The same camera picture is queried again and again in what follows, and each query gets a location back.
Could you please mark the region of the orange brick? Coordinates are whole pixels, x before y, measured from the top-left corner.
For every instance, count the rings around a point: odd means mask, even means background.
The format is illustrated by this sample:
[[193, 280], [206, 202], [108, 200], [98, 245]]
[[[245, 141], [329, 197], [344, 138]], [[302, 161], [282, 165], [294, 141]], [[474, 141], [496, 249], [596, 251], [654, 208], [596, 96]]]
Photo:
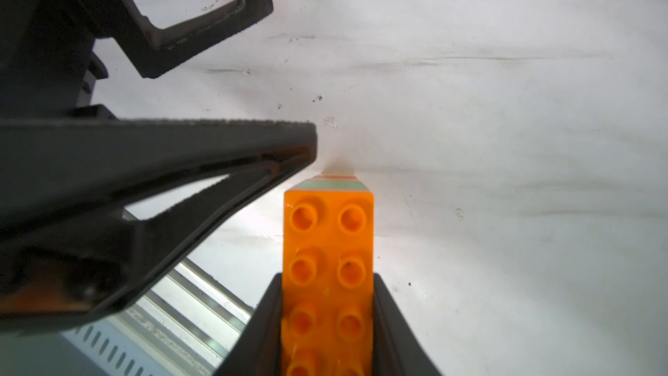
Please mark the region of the orange brick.
[[319, 174], [315, 177], [319, 180], [334, 180], [334, 181], [358, 181], [354, 174]]
[[281, 373], [369, 375], [374, 196], [285, 193]]

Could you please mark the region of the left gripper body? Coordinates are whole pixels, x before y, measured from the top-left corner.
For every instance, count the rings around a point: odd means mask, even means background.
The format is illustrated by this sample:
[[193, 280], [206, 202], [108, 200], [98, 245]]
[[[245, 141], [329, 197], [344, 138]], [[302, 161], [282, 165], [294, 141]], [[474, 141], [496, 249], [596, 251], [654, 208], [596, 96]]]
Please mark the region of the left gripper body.
[[78, 0], [1, 0], [1, 118], [112, 119], [92, 104], [103, 36]]

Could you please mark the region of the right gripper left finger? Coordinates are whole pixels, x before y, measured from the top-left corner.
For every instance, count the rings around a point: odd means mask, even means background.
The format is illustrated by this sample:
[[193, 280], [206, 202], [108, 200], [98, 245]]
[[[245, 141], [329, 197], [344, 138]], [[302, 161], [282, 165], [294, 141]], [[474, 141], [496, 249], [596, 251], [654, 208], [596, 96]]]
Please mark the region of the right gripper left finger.
[[214, 376], [281, 374], [282, 306], [282, 274], [277, 273]]

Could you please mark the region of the dark green square brick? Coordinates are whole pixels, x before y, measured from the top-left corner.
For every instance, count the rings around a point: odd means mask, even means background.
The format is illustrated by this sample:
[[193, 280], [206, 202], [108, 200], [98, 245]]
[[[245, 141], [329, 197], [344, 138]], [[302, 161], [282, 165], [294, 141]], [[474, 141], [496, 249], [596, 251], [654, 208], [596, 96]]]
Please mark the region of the dark green square brick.
[[359, 180], [306, 179], [292, 187], [292, 191], [344, 191], [368, 193], [369, 188]]

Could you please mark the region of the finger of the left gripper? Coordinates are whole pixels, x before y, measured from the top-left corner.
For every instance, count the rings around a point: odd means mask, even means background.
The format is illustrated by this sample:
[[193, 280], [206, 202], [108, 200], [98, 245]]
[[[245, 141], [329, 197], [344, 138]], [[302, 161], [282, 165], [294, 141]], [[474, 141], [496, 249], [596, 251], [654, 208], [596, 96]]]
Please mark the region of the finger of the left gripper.
[[312, 123], [3, 121], [2, 330], [124, 310], [317, 150]]
[[155, 79], [254, 26], [272, 0], [98, 0], [95, 52], [106, 65], [123, 57]]

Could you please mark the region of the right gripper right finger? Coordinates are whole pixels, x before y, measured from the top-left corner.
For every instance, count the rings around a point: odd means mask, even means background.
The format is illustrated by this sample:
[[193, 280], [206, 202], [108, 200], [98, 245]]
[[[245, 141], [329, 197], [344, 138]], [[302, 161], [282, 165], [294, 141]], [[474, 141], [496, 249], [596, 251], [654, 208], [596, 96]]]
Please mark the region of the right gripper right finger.
[[441, 375], [379, 273], [374, 274], [372, 375]]

